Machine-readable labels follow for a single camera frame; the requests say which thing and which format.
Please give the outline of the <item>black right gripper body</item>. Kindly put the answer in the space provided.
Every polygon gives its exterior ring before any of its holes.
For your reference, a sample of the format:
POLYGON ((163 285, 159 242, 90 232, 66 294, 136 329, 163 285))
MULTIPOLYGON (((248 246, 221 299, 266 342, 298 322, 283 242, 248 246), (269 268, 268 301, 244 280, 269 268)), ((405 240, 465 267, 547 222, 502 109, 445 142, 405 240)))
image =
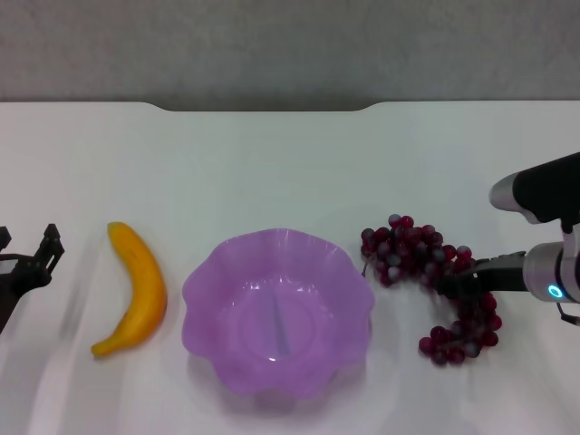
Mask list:
POLYGON ((480 259, 472 268, 478 288, 485 292, 526 292, 523 266, 526 252, 480 259))

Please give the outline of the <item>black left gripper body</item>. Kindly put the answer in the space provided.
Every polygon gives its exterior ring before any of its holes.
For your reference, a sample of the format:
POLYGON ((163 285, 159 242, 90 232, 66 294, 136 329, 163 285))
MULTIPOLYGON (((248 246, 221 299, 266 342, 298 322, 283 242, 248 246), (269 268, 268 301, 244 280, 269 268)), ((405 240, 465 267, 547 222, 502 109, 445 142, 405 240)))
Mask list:
POLYGON ((4 261, 15 260, 14 268, 1 274, 1 330, 4 330, 19 300, 28 292, 50 283, 50 270, 37 256, 1 255, 4 261))

